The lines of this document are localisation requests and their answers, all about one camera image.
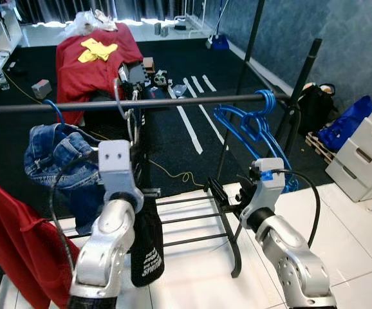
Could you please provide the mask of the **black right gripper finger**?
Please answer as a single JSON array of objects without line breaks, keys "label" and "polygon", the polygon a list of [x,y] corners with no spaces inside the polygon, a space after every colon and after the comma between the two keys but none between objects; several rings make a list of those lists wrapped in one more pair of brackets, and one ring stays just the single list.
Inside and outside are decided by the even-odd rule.
[{"label": "black right gripper finger", "polygon": [[210,192],[210,196],[216,201],[219,207],[229,206],[229,197],[225,192],[223,185],[221,185],[216,179],[207,180],[207,189]]}]

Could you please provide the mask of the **black t-shirt with white print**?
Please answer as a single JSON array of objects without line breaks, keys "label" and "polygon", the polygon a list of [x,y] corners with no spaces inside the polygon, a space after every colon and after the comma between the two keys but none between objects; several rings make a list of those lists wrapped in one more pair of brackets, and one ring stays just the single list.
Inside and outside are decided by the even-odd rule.
[{"label": "black t-shirt with white print", "polygon": [[[132,165],[135,183],[142,193],[158,192],[153,183],[153,121],[150,109],[128,109],[124,115],[132,133]],[[163,262],[163,230],[156,197],[145,197],[134,217],[134,242],[131,255],[131,279],[135,286],[148,286],[165,270]]]}]

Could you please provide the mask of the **grey plastic hanger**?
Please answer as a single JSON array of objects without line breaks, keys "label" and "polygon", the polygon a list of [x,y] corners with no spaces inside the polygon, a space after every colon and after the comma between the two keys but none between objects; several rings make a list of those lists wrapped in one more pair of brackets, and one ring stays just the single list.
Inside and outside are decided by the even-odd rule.
[{"label": "grey plastic hanger", "polygon": [[141,111],[139,109],[125,109],[121,103],[121,79],[113,80],[113,95],[119,115],[124,119],[127,126],[128,141],[131,146],[135,146],[141,133]]}]

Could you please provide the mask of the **black metal clothes rack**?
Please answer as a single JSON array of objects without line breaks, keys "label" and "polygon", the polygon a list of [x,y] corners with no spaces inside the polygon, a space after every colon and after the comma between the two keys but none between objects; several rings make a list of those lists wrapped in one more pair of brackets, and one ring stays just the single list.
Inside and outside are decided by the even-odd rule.
[{"label": "black metal clothes rack", "polygon": [[[237,91],[240,90],[241,86],[240,83],[243,82],[245,79],[245,73],[247,70],[253,70],[254,73],[259,73],[255,68],[252,68],[251,65],[251,53],[252,49],[254,49],[254,41],[256,40],[256,33],[257,29],[259,28],[260,18],[262,15],[263,7],[265,4],[259,4],[256,10],[256,20],[253,22],[250,34],[250,47],[245,54],[245,58],[243,59],[244,64],[241,65],[241,73],[239,75],[239,85],[237,86]],[[300,109],[297,107],[297,100],[300,97],[301,88],[306,83],[306,80],[312,70],[313,63],[317,59],[318,52],[321,49],[322,39],[315,38],[312,43],[312,47],[309,50],[309,53],[306,57],[306,61],[303,64],[303,68],[301,70],[300,76],[297,79],[297,84],[295,85],[295,90],[292,91],[291,95],[276,95],[277,100],[283,101],[282,107],[285,111],[283,122],[286,121],[287,124],[291,124],[292,116],[290,115],[292,111],[295,113],[295,124],[299,123],[300,121]],[[201,97],[201,98],[192,98],[192,99],[156,99],[156,100],[125,100],[125,104],[122,104],[124,107],[131,107],[132,109],[160,109],[163,107],[182,107],[182,106],[189,106],[189,105],[201,105],[201,104],[214,104],[214,103],[222,103],[222,102],[238,102],[238,101],[255,101],[255,100],[264,100],[262,95],[225,95],[224,97]],[[112,101],[95,101],[95,102],[87,102],[87,103],[75,103],[69,105],[63,105],[60,108],[60,111],[103,111],[104,109],[116,109],[115,100]],[[0,106],[0,114],[26,114],[26,113],[40,113],[40,112],[50,112],[53,109],[50,108],[48,105],[11,105],[11,106]],[[293,127],[291,133],[288,133],[287,139],[285,142],[285,147],[288,150],[291,150],[293,141],[294,141],[294,132],[297,129],[297,126]],[[203,198],[212,198],[210,195],[203,197]],[[190,202],[192,200],[201,200],[202,198],[192,198],[191,200],[176,200],[170,203],[180,203],[180,202]],[[183,241],[175,241],[172,243],[163,244],[163,247],[169,247],[169,245],[182,245],[186,243],[194,243],[196,241],[205,241],[205,239],[214,239],[214,238],[225,238],[227,239],[228,245],[231,247],[231,251],[233,253],[234,259],[234,268],[231,271],[231,276],[233,279],[236,279],[240,275],[240,271],[242,270],[242,257],[240,256],[240,250],[238,245],[238,237],[239,233],[241,232],[242,225],[237,227],[236,231],[233,233],[232,229],[229,225],[229,221],[227,220],[227,215],[229,212],[224,212],[222,207],[216,206],[215,214],[209,214],[204,216],[194,216],[188,218],[180,218],[174,219],[169,221],[163,221],[163,224],[166,223],[180,223],[181,221],[190,221],[194,219],[201,219],[201,218],[211,218],[211,217],[219,217],[221,220],[223,227],[223,232],[221,234],[216,234],[212,236],[202,236],[201,238],[192,238],[192,239],[184,239]],[[5,272],[3,268],[0,266],[0,287],[3,284],[3,279],[5,276]]]}]

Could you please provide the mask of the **wooden pallet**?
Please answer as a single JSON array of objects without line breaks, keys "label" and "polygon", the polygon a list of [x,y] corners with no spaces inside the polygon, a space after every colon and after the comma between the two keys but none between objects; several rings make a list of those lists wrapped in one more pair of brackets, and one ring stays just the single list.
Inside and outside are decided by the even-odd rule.
[{"label": "wooden pallet", "polygon": [[324,159],[325,162],[330,164],[336,155],[336,152],[331,151],[326,147],[321,139],[313,132],[309,132],[306,135],[306,144],[313,148],[313,152],[317,153]]}]

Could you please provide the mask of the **black fabric bag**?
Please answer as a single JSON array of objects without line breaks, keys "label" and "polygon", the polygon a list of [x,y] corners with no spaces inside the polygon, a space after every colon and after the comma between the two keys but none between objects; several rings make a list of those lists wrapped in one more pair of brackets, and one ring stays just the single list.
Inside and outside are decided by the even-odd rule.
[{"label": "black fabric bag", "polygon": [[328,123],[330,114],[336,112],[334,94],[336,88],[333,84],[307,83],[301,91],[298,100],[300,108],[300,121],[298,135],[304,136],[309,132],[318,132]]}]

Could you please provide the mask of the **blue fabric bag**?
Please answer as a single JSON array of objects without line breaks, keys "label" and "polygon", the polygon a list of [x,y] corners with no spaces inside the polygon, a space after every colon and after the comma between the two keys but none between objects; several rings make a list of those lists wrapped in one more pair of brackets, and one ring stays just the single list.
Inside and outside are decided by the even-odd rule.
[{"label": "blue fabric bag", "polygon": [[333,152],[339,151],[351,135],[357,131],[363,119],[372,112],[372,99],[369,95],[360,97],[347,111],[333,121],[328,127],[323,127],[317,133],[319,141]]}]

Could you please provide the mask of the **white plastic drawer unit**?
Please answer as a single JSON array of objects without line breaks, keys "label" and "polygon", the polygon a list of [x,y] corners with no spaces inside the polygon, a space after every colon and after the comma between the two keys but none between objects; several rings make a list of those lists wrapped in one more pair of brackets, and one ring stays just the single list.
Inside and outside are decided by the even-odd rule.
[{"label": "white plastic drawer unit", "polygon": [[336,152],[326,173],[354,202],[372,199],[372,112]]}]

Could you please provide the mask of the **blue mop head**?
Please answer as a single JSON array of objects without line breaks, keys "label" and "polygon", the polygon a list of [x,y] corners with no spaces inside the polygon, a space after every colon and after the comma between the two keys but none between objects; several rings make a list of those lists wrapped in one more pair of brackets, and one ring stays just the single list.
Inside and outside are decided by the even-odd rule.
[{"label": "blue mop head", "polygon": [[229,50],[229,41],[226,35],[211,35],[207,38],[206,47],[210,50]]}]

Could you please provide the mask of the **blue denim jeans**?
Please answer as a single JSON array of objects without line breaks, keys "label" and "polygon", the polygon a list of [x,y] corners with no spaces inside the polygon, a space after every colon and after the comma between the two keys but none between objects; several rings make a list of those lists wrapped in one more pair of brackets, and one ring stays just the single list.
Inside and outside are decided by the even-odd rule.
[{"label": "blue denim jeans", "polygon": [[77,126],[51,124],[34,126],[24,154],[24,170],[33,182],[47,188],[54,186],[53,208],[66,208],[74,215],[75,230],[89,234],[103,207],[103,188],[98,164],[77,162],[60,174],[63,167],[80,157],[91,155],[101,141]]}]

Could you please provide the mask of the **red cloth with yellow star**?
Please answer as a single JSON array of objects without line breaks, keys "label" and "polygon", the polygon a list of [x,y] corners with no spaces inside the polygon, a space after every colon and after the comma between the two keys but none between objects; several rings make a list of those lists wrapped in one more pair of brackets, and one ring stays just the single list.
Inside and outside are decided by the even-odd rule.
[{"label": "red cloth with yellow star", "polygon": [[[87,50],[82,43],[87,39],[104,46],[115,44],[116,50],[109,54],[107,60],[80,62],[81,54]],[[97,92],[114,95],[113,85],[121,65],[134,64],[142,59],[133,34],[125,23],[116,23],[113,32],[98,29],[89,35],[66,38],[55,50],[57,106],[89,102]]]}]

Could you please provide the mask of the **small grey box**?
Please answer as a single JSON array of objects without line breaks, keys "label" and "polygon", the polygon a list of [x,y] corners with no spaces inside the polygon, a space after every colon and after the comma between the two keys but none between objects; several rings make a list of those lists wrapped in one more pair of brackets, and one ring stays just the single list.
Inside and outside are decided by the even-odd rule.
[{"label": "small grey box", "polygon": [[31,86],[34,97],[38,100],[44,100],[53,91],[53,86],[51,82],[46,79],[41,79]]}]

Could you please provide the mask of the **dark pleated curtain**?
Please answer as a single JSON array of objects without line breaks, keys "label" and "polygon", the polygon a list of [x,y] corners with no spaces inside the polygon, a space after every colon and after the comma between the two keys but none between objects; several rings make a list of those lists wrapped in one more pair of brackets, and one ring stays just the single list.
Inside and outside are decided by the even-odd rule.
[{"label": "dark pleated curtain", "polygon": [[115,20],[174,20],[208,9],[208,0],[7,0],[26,23],[68,23],[78,12],[100,10]]}]

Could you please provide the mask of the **white crumpled plastic bag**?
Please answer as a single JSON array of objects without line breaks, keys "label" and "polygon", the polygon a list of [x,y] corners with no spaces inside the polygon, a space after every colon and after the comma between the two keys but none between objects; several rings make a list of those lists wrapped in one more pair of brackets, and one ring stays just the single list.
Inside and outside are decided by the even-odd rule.
[{"label": "white crumpled plastic bag", "polygon": [[100,10],[88,10],[77,12],[74,20],[64,27],[59,37],[68,38],[73,36],[85,36],[95,30],[105,30],[106,32],[116,32],[118,27],[116,22]]}]

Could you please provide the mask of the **clear plastic bottle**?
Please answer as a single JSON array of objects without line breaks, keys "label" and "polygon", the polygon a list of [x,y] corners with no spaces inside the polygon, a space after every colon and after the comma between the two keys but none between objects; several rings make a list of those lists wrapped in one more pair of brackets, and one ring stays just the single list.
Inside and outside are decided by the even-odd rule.
[{"label": "clear plastic bottle", "polygon": [[0,60],[0,89],[1,91],[8,91],[10,90],[10,85],[4,72],[3,66],[4,64]]}]

